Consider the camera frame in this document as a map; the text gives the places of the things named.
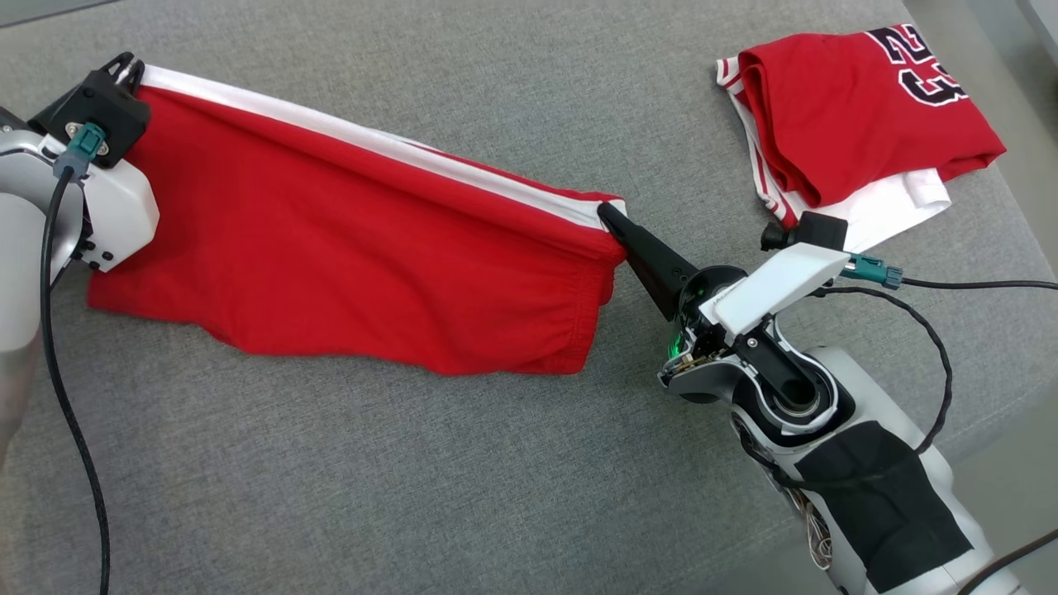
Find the white stripe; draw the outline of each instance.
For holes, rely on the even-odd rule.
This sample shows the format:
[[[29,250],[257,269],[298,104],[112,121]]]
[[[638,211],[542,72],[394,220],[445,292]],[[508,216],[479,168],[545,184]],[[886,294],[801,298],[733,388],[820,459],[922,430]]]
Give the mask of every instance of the white stripe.
[[[365,148],[395,161],[405,163],[444,176],[451,180],[468,184],[515,202],[544,211],[566,221],[585,228],[605,231],[596,210],[602,201],[584,201],[532,187],[492,172],[450,159],[426,150],[426,145],[402,137],[360,126],[333,115],[304,106],[224,85],[215,80],[199,78],[181,72],[148,66],[143,75],[143,85],[176,91],[215,104],[232,107],[279,122],[312,130],[358,147]],[[610,203],[625,213],[623,200]]]

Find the black cable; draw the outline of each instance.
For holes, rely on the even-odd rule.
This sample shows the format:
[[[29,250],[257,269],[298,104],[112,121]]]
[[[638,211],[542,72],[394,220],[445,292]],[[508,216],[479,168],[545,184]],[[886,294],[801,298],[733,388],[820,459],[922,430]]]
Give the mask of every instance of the black cable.
[[[999,289],[1002,287],[1035,287],[1038,289],[1058,289],[1058,283],[1048,281],[982,281],[975,283],[938,283],[935,281],[919,281],[904,277],[904,285],[928,287],[930,289]]]
[[[92,488],[95,519],[99,523],[99,551],[103,557],[99,570],[99,593],[106,595],[110,590],[110,527],[107,525],[107,507],[103,502],[103,489],[99,487],[99,477],[95,474],[92,455],[88,452],[85,436],[80,433],[80,426],[77,425],[77,418],[73,414],[66,387],[62,385],[58,358],[55,357],[55,339],[52,336],[52,244],[55,240],[55,223],[58,220],[59,204],[62,202],[62,195],[72,178],[73,169],[65,168],[59,177],[59,183],[55,186],[55,192],[52,193],[52,201],[48,205],[48,218],[44,220],[44,239],[40,250],[40,327],[44,343],[44,361],[48,362],[48,374],[52,377],[55,396],[58,398],[67,425],[70,427],[73,441],[77,446],[80,462],[85,465],[88,484]]]
[[[963,588],[959,590],[957,595],[969,595],[970,592],[972,592],[974,589],[981,587],[982,582],[988,580],[988,577],[990,577],[991,575],[1003,570],[1010,563],[1016,562],[1021,558],[1024,558],[1025,556],[1028,556],[1033,552],[1036,552],[1040,547],[1043,547],[1044,545],[1051,543],[1055,539],[1058,539],[1058,529],[1048,533],[1047,535],[1037,539],[1032,543],[1023,545],[1015,549],[1014,552],[1010,552],[1006,556],[1003,556],[999,560],[996,560],[995,562],[988,564],[981,572],[979,572],[977,576],[974,576],[969,582],[964,584]]]
[[[915,320],[915,322],[920,324],[926,329],[926,332],[929,335],[930,340],[933,341],[934,345],[936,345],[937,354],[940,354],[941,356],[941,365],[944,367],[944,375],[945,375],[944,396],[941,399],[941,409],[936,414],[936,419],[933,421],[933,427],[930,428],[929,432],[926,432],[926,436],[923,438],[922,444],[919,444],[918,447],[915,448],[914,450],[915,456],[926,452],[927,450],[929,450],[929,447],[932,446],[933,439],[936,438],[936,435],[940,434],[941,430],[944,429],[944,423],[948,417],[948,408],[951,407],[951,398],[952,398],[951,383],[952,383],[953,373],[951,369],[951,361],[948,359],[948,349],[945,348],[944,342],[941,341],[941,337],[936,333],[936,330],[933,329],[933,325],[931,325],[929,321],[923,318],[922,314],[919,314],[914,308],[912,308],[906,302],[893,298],[893,295],[890,293],[886,293],[882,291],[878,291],[877,289],[871,289],[868,287],[824,287],[817,289],[811,293],[811,295],[816,298],[825,298],[826,295],[835,293],[863,293],[865,295],[872,295],[874,298],[881,298],[882,300],[889,302],[890,304],[893,304],[897,308],[900,308],[901,310],[908,312],[908,314],[910,314],[911,318]],[[782,471],[781,469],[778,471],[772,470],[772,476],[774,476],[776,482],[778,482],[779,485],[783,487],[796,488],[801,490],[818,492],[820,490],[833,490],[833,489],[860,489],[863,487],[863,484],[880,480],[886,475],[888,475],[889,473],[891,473],[892,471],[894,471],[895,469],[899,468],[905,463],[910,461],[914,461],[914,457],[907,457],[900,463],[897,463],[886,469],[882,469],[881,471],[877,471],[874,473],[858,475],[854,477],[846,477],[843,480],[825,481],[825,482],[798,481],[790,477],[788,474],[786,474],[785,471]]]

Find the black tape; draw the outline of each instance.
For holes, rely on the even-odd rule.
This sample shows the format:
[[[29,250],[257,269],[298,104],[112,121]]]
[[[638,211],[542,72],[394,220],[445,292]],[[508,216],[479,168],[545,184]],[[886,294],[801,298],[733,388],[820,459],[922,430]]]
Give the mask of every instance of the black tape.
[[[831,515],[863,561],[878,593],[969,552],[951,510],[929,483],[907,443],[877,421],[853,426],[797,464],[807,482],[826,482],[897,468],[861,489],[821,490]]]

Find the green led light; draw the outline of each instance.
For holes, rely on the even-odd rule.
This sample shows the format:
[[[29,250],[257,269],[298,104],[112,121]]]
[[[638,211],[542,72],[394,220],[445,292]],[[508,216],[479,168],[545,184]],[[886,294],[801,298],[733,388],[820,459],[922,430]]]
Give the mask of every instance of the green led light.
[[[679,332],[677,332],[676,340],[673,341],[672,345],[669,347],[669,359],[678,356],[679,351],[682,350],[682,347],[683,347],[683,337]]]

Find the gray fabric surface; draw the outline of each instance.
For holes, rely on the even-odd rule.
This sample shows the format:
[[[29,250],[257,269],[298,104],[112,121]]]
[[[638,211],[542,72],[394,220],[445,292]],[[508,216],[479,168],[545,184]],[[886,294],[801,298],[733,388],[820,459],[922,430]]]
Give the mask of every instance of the gray fabric surface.
[[[622,195],[696,263],[753,268],[768,216],[713,59],[908,20],[897,0],[504,4],[127,0],[0,31],[0,102],[32,114],[128,49]],[[997,170],[949,188],[948,212],[877,255],[922,278],[1051,276]],[[799,533],[722,409],[659,394],[668,329],[624,267],[572,377],[248,357],[197,328],[88,311],[86,281],[63,280],[55,326],[107,497],[113,593],[701,593]],[[1052,382],[1058,302],[901,294],[949,345],[955,403],[938,444],[957,459]],[[901,312],[835,296],[785,324],[802,346],[843,345],[932,419],[941,366]],[[13,594],[92,592],[88,485],[38,376],[0,474],[0,577]]]

